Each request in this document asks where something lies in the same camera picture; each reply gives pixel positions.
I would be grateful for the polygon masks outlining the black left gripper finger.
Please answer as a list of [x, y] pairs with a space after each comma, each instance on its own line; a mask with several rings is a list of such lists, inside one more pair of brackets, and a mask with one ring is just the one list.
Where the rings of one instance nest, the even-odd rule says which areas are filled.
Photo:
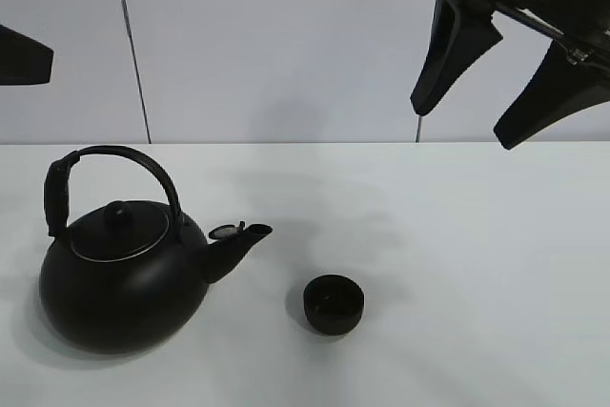
[[53, 50], [5, 26], [1, 26], [0, 30], [1, 85], [33, 86], [49, 83]]

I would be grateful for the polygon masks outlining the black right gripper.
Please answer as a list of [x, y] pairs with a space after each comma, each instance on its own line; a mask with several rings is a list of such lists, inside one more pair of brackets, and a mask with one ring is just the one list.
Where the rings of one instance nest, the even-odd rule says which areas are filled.
[[[609, 0], [497, 0], [529, 10], [558, 31], [589, 62], [609, 60]], [[454, 83], [502, 40], [488, 0], [436, 0], [429, 48], [411, 93], [418, 115], [429, 114]], [[558, 43], [550, 45], [537, 71], [494, 127], [506, 150], [577, 112], [609, 101], [609, 72], [574, 64]]]

